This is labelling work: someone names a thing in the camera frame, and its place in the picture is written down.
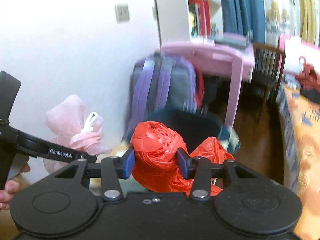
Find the person left hand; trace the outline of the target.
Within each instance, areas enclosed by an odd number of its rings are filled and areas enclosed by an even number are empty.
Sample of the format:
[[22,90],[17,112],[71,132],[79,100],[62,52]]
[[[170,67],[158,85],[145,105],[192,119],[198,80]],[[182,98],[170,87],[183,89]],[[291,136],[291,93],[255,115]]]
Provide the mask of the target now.
[[10,209],[10,203],[15,194],[29,186],[22,176],[22,173],[25,172],[30,172],[30,166],[28,164],[25,164],[16,176],[9,179],[4,189],[0,191],[1,210]]

